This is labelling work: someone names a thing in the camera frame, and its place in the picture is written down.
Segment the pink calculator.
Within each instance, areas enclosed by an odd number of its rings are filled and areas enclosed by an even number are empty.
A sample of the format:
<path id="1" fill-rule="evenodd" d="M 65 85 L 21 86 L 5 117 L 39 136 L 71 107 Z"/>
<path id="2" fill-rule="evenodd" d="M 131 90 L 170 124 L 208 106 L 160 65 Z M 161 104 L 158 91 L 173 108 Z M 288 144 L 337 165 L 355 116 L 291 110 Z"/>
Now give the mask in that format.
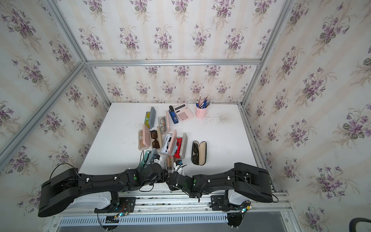
<path id="1" fill-rule="evenodd" d="M 174 111 L 181 122 L 187 121 L 194 117 L 193 113 L 185 103 L 174 107 Z"/>

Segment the pink pen cup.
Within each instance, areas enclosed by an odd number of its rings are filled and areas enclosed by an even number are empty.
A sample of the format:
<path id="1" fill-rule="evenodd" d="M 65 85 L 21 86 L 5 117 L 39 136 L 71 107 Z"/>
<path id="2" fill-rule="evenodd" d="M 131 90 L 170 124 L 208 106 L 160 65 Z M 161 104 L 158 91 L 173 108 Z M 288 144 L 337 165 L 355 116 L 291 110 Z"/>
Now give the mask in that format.
<path id="1" fill-rule="evenodd" d="M 206 115 L 207 115 L 207 108 L 198 108 L 198 107 L 196 107 L 196 110 L 195 110 L 195 116 L 196 116 L 196 118 L 198 118 L 198 119 L 204 119 L 204 118 L 206 118 Z"/>

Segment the pink glasses case left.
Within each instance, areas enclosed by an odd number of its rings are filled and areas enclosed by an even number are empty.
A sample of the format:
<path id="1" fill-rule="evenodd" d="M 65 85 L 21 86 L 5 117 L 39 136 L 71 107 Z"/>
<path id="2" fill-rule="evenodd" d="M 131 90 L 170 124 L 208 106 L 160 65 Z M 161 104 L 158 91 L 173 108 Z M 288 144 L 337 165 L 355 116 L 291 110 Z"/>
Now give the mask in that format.
<path id="1" fill-rule="evenodd" d="M 147 150 L 151 147 L 151 136 L 149 128 L 143 124 L 138 131 L 138 149 Z"/>

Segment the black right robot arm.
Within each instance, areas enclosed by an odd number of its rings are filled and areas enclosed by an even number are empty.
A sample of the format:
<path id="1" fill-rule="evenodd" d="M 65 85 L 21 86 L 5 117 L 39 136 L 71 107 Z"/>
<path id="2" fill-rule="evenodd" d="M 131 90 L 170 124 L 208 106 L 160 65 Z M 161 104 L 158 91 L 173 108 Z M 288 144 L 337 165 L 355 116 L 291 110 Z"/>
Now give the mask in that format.
<path id="1" fill-rule="evenodd" d="M 269 172 L 241 162 L 235 163 L 234 168 L 226 172 L 214 175 L 188 177 L 174 172 L 166 183 L 169 188 L 181 190 L 190 198 L 201 198 L 204 194 L 220 190 L 233 190 L 256 202 L 273 202 Z"/>

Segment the brown frame glasses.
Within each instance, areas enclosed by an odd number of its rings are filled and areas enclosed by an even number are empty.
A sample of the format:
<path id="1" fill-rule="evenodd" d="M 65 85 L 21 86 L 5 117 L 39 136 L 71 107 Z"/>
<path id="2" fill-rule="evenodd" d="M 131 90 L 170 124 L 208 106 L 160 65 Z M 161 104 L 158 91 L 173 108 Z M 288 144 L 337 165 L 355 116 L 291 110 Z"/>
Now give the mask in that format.
<path id="1" fill-rule="evenodd" d="M 167 124 L 166 124 L 166 118 L 160 117 L 159 118 L 159 127 L 161 130 L 161 133 L 165 133 L 167 131 Z"/>

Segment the grey glasses case red glasses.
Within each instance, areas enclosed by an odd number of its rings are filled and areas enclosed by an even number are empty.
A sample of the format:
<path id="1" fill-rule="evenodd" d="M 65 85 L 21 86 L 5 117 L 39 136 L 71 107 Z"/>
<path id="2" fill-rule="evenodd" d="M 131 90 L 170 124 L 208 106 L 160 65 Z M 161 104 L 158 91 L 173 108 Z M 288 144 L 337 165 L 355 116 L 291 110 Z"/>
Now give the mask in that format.
<path id="1" fill-rule="evenodd" d="M 186 133 L 183 133 L 182 137 L 177 137 L 175 143 L 175 153 L 174 158 L 176 160 L 183 160 L 186 156 L 188 136 Z"/>

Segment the grey case yellow lining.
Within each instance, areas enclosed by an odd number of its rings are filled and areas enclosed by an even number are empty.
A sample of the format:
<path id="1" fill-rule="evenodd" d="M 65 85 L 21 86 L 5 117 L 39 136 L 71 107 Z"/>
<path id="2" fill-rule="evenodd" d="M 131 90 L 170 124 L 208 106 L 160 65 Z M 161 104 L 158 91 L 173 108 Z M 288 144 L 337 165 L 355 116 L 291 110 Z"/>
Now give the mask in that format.
<path id="1" fill-rule="evenodd" d="M 149 129 L 152 129 L 155 124 L 156 119 L 156 110 L 154 107 L 151 107 L 149 112 L 146 112 L 145 116 L 145 126 Z"/>

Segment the blue stapler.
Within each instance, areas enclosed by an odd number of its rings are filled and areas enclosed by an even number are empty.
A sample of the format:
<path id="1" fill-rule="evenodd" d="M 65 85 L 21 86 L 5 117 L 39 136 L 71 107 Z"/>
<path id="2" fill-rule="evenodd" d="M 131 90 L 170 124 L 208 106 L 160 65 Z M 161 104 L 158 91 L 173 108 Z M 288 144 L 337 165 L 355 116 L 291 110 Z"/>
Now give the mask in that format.
<path id="1" fill-rule="evenodd" d="M 178 117 L 172 105 L 169 106 L 169 114 L 174 124 L 179 123 Z"/>

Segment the pink grey case back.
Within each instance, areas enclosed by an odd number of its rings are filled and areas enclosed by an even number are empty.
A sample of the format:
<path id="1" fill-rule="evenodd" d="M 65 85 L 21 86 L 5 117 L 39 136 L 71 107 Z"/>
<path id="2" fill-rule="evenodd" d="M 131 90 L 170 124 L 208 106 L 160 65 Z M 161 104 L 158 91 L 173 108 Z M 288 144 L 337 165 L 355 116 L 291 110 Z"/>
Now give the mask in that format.
<path id="1" fill-rule="evenodd" d="M 168 111 L 165 111 L 164 116 L 158 117 L 158 127 L 161 134 L 166 134 L 170 131 L 170 116 Z"/>

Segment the white black sunglasses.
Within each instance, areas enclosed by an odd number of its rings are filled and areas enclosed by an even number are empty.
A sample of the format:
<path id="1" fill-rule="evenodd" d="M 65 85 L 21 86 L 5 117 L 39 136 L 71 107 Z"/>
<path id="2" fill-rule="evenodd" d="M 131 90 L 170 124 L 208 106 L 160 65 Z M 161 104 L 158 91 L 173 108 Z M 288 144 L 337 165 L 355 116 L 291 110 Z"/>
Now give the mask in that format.
<path id="1" fill-rule="evenodd" d="M 169 150 L 169 145 L 170 145 L 171 139 L 172 139 L 172 134 L 170 134 L 170 133 L 166 134 L 164 144 L 163 144 L 163 147 L 161 149 L 162 154 L 165 154 L 165 155 L 169 154 L 168 150 Z"/>

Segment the black tan glasses case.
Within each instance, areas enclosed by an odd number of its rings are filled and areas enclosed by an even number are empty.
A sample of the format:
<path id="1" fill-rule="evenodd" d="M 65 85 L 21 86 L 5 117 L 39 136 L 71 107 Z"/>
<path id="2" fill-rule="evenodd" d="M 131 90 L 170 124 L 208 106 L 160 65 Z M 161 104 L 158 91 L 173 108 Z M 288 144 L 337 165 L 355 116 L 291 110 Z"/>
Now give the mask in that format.
<path id="1" fill-rule="evenodd" d="M 199 143 L 199 166 L 205 165 L 207 160 L 207 143 L 203 141 Z"/>

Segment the pink case white glasses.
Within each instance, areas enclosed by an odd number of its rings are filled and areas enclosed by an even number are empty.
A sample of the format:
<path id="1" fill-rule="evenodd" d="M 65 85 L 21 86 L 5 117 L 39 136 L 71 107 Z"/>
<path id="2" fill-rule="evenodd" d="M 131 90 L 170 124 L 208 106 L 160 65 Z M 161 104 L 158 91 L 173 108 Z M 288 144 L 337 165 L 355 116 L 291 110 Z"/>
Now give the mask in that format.
<path id="1" fill-rule="evenodd" d="M 177 139 L 177 131 L 176 130 L 173 130 L 173 131 L 168 132 L 168 133 L 172 134 L 172 139 L 170 141 L 169 150 L 168 150 L 169 154 L 168 155 L 162 154 L 161 153 L 161 150 L 160 150 L 160 154 L 161 155 L 165 155 L 165 156 L 174 156 L 174 153 L 175 153 L 175 143 L 176 143 L 176 139 Z"/>

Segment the aluminium rail frame front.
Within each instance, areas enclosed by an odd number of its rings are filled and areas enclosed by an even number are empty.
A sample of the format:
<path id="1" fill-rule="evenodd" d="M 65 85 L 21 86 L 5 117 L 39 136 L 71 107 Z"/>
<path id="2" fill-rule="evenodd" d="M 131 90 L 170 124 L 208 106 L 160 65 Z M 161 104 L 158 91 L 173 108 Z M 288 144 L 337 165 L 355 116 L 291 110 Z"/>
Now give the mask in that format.
<path id="1" fill-rule="evenodd" d="M 228 223 L 232 217 L 246 221 L 253 213 L 278 212 L 288 232 L 301 231 L 285 193 L 277 192 L 278 203 L 259 203 L 251 200 L 250 206 L 224 207 L 225 193 L 218 191 L 200 200 L 188 198 L 180 193 L 135 192 L 124 194 L 125 210 L 114 213 L 94 212 L 87 197 L 79 198 L 62 213 L 50 217 L 43 232 L 55 232 L 59 227 L 100 226 L 105 230 L 120 225 L 183 225 L 202 223 Z"/>

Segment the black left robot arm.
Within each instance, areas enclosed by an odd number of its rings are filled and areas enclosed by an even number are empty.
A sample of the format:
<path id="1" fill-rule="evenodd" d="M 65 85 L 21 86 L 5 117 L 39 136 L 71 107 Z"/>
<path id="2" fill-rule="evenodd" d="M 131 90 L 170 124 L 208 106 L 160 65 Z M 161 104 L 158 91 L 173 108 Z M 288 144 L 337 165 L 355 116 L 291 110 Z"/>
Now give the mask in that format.
<path id="1" fill-rule="evenodd" d="M 168 172 L 158 163 L 127 169 L 113 175 L 87 175 L 71 168 L 41 185 L 38 217 L 50 217 L 64 211 L 76 198 L 100 192 L 137 191 L 143 186 L 163 183 Z"/>

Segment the beige glasses case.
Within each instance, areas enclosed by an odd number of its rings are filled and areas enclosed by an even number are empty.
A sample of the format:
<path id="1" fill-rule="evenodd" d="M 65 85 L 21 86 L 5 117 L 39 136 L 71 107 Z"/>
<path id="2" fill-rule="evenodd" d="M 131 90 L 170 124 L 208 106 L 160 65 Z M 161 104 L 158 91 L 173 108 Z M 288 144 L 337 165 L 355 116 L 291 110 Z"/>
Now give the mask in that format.
<path id="1" fill-rule="evenodd" d="M 159 142 L 159 149 L 163 148 L 163 139 L 162 139 L 162 133 L 160 130 L 160 127 L 157 127 L 157 140 Z"/>

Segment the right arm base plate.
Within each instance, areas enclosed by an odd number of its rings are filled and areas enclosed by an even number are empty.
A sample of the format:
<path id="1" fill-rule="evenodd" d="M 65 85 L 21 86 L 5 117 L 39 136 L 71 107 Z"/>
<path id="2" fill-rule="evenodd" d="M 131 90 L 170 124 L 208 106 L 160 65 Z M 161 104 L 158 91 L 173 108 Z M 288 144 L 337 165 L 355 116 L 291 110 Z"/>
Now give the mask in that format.
<path id="1" fill-rule="evenodd" d="M 233 204 L 229 201 L 225 195 L 212 195 L 211 196 L 211 209 L 213 211 L 246 211 L 251 208 L 251 202 L 249 200 L 242 202 L 240 205 Z"/>

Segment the red sunglasses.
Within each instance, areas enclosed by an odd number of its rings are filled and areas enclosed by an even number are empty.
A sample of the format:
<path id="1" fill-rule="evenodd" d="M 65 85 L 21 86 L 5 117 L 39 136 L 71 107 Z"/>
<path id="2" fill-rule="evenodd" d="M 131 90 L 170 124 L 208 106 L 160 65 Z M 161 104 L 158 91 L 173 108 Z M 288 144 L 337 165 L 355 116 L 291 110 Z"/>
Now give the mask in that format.
<path id="1" fill-rule="evenodd" d="M 180 153 L 181 153 L 182 141 L 183 141 L 183 138 L 181 137 L 176 139 L 176 148 L 175 148 L 175 154 L 174 154 L 175 159 L 181 159 Z"/>

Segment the brown sunglasses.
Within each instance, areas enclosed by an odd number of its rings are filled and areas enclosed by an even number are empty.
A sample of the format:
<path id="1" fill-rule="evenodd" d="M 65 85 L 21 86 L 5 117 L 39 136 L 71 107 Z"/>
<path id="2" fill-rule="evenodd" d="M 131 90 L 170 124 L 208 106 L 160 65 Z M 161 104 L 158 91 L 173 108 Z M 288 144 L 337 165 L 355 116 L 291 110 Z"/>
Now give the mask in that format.
<path id="1" fill-rule="evenodd" d="M 157 130 L 151 130 L 150 136 L 152 140 L 152 148 L 160 149 L 160 142 L 159 142 Z"/>

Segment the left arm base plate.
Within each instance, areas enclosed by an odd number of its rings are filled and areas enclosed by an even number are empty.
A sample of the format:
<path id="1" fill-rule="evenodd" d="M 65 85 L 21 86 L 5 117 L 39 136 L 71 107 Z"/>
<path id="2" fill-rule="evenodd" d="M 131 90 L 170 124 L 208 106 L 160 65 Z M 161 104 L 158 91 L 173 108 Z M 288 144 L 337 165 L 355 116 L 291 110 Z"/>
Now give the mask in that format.
<path id="1" fill-rule="evenodd" d="M 95 209 L 94 213 L 103 214 L 103 213 L 133 213 L 136 198 L 135 197 L 119 197 L 118 203 L 111 203 L 103 209 Z"/>

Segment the plaid glasses case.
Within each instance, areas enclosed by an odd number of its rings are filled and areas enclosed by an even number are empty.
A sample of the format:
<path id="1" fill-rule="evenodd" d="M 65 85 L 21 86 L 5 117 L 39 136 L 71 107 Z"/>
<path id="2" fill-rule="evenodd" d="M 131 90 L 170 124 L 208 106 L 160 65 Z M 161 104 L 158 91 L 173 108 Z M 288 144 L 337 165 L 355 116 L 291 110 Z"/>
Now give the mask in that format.
<path id="1" fill-rule="evenodd" d="M 168 156 L 165 159 L 165 170 L 168 173 L 168 175 L 171 175 L 175 171 L 174 163 L 175 160 L 173 156 Z"/>

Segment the teal glasses case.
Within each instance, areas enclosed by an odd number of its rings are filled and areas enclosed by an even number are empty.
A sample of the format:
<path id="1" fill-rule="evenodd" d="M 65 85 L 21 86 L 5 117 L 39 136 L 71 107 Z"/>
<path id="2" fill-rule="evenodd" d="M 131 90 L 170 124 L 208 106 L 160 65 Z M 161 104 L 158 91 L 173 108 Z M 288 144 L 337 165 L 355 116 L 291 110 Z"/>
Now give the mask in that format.
<path id="1" fill-rule="evenodd" d="M 138 167 L 145 168 L 146 166 L 158 161 L 159 154 L 157 153 L 157 150 L 155 148 L 147 151 L 142 150 Z"/>

